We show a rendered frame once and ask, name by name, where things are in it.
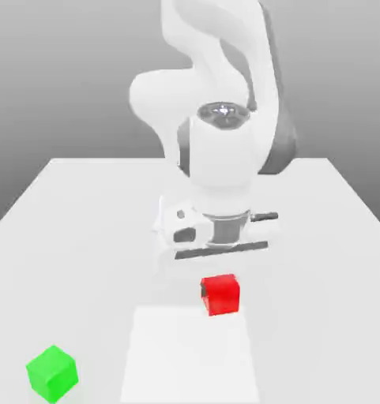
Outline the small green cube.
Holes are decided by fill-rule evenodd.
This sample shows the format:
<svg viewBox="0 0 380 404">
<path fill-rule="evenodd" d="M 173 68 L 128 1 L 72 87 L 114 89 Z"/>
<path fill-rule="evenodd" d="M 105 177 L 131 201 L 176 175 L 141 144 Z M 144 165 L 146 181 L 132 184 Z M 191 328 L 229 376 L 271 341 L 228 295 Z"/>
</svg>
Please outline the small green cube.
<svg viewBox="0 0 380 404">
<path fill-rule="evenodd" d="M 56 345 L 45 349 L 25 366 L 31 388 L 55 404 L 79 381 L 76 361 Z"/>
</svg>

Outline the small red cube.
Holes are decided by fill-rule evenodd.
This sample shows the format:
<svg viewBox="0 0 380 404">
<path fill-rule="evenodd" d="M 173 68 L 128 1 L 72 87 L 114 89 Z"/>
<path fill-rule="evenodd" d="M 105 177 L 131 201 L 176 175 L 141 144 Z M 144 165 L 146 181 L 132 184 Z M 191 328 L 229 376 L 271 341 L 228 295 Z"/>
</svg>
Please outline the small red cube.
<svg viewBox="0 0 380 404">
<path fill-rule="evenodd" d="M 202 278 L 201 299 L 209 316 L 239 311 L 240 286 L 233 274 Z"/>
</svg>

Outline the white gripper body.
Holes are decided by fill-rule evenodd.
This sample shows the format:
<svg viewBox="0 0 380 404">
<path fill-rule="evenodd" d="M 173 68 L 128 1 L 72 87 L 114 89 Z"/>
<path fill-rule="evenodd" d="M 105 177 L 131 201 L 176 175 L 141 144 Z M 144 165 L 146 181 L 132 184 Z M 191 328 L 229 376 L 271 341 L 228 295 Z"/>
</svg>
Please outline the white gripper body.
<svg viewBox="0 0 380 404">
<path fill-rule="evenodd" d="M 178 251 L 171 263 L 172 274 L 220 274 L 243 272 L 260 264 L 267 241 L 237 244 L 228 249 L 203 248 Z"/>
</svg>

